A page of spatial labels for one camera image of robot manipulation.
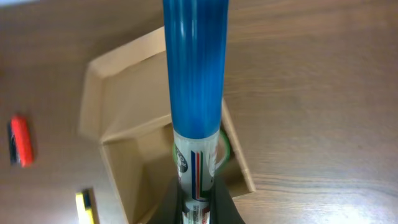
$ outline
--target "wooden surface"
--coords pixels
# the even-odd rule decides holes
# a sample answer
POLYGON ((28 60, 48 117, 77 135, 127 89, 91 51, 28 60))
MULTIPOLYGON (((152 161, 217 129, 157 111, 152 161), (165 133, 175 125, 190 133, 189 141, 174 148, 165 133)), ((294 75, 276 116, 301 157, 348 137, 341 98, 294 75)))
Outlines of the wooden surface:
MULTIPOLYGON (((86 63, 162 26, 160 0, 0 9, 1 223, 77 223, 93 186, 123 216, 93 142, 77 136, 86 63), (10 167, 6 122, 28 114, 31 169, 10 167)), ((257 192, 247 223, 398 223, 398 2, 232 0, 224 96, 257 192)))

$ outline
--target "brown table top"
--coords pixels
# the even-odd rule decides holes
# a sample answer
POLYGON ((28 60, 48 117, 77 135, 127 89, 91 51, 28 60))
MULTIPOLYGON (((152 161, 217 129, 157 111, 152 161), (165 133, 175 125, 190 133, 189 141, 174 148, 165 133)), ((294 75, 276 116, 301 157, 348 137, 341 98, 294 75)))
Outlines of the brown table top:
MULTIPOLYGON (((96 144, 76 133, 86 63, 162 26, 158 0, 0 9, 1 223, 77 223, 95 188, 122 223, 96 144), (37 160, 9 165, 6 122, 28 114, 37 160)), ((398 223, 398 2, 231 1, 224 96, 257 192, 247 223, 398 223)))

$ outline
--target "open box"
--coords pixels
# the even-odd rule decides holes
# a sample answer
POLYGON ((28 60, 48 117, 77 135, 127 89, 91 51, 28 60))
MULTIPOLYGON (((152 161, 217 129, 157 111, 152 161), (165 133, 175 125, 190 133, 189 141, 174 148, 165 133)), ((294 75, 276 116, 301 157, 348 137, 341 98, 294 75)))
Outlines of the open box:
MULTIPOLYGON (((126 223, 146 223, 177 175, 163 27, 90 62, 80 113, 79 131, 99 142, 126 223)), ((232 148, 220 173, 230 195, 255 191, 224 101, 221 128, 232 148)))

